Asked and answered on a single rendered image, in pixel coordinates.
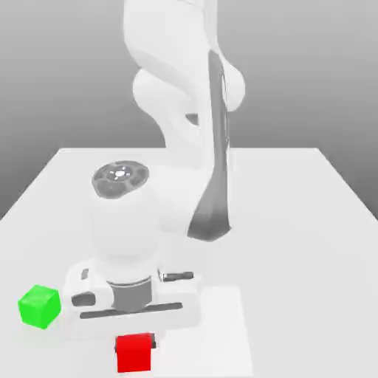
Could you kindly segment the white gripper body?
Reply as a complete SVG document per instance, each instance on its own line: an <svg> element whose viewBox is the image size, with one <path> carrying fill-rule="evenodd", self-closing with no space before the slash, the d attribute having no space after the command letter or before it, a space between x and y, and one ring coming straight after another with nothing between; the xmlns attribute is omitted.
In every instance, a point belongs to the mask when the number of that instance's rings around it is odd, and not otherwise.
<svg viewBox="0 0 378 378"><path fill-rule="evenodd" d="M195 292L120 295L111 290L85 290L64 294L61 336L66 340L96 340L158 334L195 326L200 318L201 305Z"/></svg>

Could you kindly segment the small red cube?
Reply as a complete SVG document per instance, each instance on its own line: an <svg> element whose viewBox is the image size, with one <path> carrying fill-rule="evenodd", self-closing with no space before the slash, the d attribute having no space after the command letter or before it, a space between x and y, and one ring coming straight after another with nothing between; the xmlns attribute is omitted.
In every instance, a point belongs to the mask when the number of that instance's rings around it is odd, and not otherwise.
<svg viewBox="0 0 378 378"><path fill-rule="evenodd" d="M151 333L118 336L116 342L118 373L151 370Z"/></svg>

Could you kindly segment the small green cube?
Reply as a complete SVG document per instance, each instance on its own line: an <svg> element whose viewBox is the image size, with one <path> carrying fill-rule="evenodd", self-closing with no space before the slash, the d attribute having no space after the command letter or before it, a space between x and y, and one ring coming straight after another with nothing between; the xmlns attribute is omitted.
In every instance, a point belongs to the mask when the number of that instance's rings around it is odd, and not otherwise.
<svg viewBox="0 0 378 378"><path fill-rule="evenodd" d="M59 291L47 286L34 285L18 300L22 322L39 329L47 329L61 313Z"/></svg>

